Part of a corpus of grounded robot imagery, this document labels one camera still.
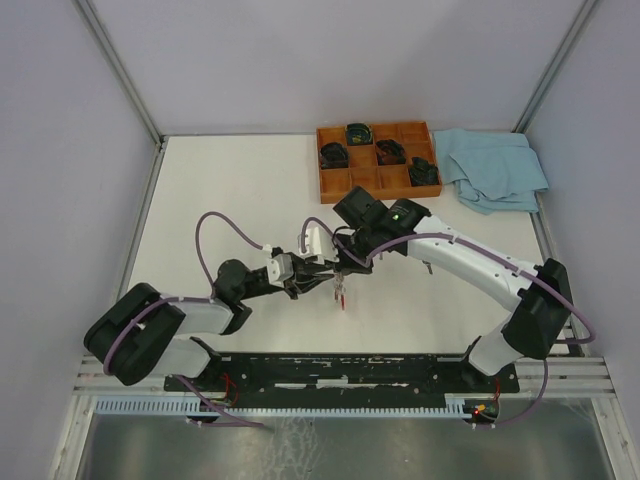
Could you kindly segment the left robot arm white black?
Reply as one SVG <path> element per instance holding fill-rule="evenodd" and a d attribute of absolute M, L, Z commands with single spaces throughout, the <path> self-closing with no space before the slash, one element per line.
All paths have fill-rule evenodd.
<path fill-rule="evenodd" d="M 330 280 L 336 264 L 335 258 L 290 252 L 269 258 L 259 269 L 227 260 L 218 268 L 210 297 L 167 297 L 141 282 L 89 328 L 83 344 L 102 363 L 103 372 L 125 386 L 151 373 L 177 373 L 209 390 L 219 383 L 221 366 L 197 344 L 197 337 L 236 333 L 252 314 L 246 300 L 279 292 L 296 300 Z"/>

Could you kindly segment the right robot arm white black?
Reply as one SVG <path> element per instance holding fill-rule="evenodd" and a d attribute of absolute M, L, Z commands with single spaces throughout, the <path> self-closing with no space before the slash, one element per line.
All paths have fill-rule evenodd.
<path fill-rule="evenodd" d="M 409 199 L 385 206 L 362 187 L 335 206 L 353 234 L 341 238 L 346 256 L 371 265 L 374 256 L 397 252 L 427 262 L 466 281 L 498 302 L 507 318 L 467 349 L 458 370 L 467 389 L 481 391 L 505 366 L 521 359 L 544 360 L 571 314 L 566 267 L 513 259 L 475 242 Z"/>

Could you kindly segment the metal key organizer red handle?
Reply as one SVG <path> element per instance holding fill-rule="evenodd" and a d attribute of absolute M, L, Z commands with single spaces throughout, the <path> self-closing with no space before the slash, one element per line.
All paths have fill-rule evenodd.
<path fill-rule="evenodd" d="M 335 272 L 333 277 L 334 301 L 342 311 L 346 310 L 345 277 L 341 272 Z"/>

